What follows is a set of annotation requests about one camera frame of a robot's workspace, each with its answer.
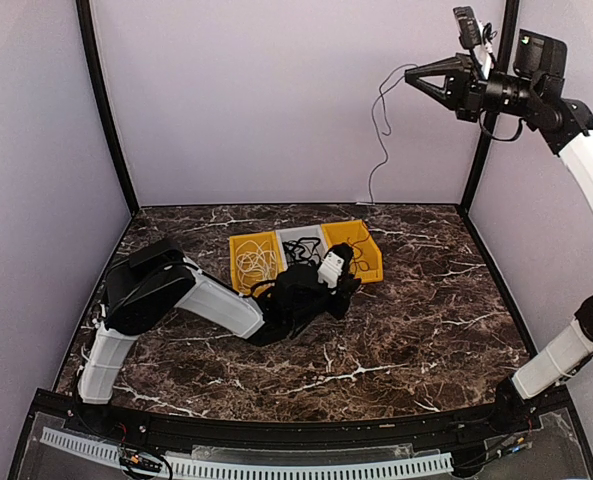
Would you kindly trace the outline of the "yellow bin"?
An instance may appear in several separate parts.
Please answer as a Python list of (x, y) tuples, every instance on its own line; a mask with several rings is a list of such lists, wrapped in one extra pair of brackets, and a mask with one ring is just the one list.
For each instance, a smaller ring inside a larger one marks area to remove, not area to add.
[(248, 294), (253, 285), (282, 272), (273, 231), (230, 236), (229, 251), (232, 286), (240, 293)]
[(363, 284), (383, 281), (382, 253), (364, 221), (324, 223), (321, 227), (329, 247), (345, 242), (353, 248), (350, 272), (361, 278)]

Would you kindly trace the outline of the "white bin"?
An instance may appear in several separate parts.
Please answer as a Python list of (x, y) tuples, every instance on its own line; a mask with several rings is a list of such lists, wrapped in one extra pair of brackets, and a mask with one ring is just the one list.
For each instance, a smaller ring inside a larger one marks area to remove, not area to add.
[(328, 251), (320, 225), (278, 229), (275, 231), (281, 271), (292, 265), (318, 268)]

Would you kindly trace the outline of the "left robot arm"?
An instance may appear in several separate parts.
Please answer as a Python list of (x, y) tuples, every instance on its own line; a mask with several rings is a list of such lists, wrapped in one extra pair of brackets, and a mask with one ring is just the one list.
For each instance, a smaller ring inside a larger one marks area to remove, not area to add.
[(295, 264), (239, 293), (206, 273), (165, 238), (115, 264), (105, 277), (96, 333), (76, 393), (79, 421), (96, 436), (117, 427), (106, 406), (132, 345), (170, 311), (182, 309), (255, 346), (298, 336), (316, 317), (342, 319), (361, 284), (353, 249), (336, 244), (314, 265)]

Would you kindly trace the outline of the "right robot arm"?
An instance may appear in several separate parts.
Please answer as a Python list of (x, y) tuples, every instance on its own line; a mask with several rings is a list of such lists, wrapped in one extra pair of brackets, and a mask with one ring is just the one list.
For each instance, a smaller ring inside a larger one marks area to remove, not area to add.
[[(593, 111), (593, 33), (587, 25), (561, 25), (535, 30), (567, 43), (564, 92), (585, 101)], [(473, 127), (457, 127), (456, 120), (448, 120), (436, 105), (419, 108), (429, 115), (430, 133), (418, 139), (440, 146), (442, 163), (430, 168), (436, 170), (432, 173), (436, 179), (423, 180), (424, 193), (414, 200), (438, 202), (444, 190), (439, 180), (451, 178), (447, 153), (462, 143), (456, 132), (467, 130), (469, 135)], [(593, 217), (571, 173), (546, 152), (549, 149), (537, 136), (525, 134), (514, 146), (491, 147), (470, 215), (532, 339), (544, 347), (568, 323), (564, 320), (570, 319), (581, 300), (593, 294)], [(593, 404), (593, 361), (571, 382), (570, 391), (578, 406)]]

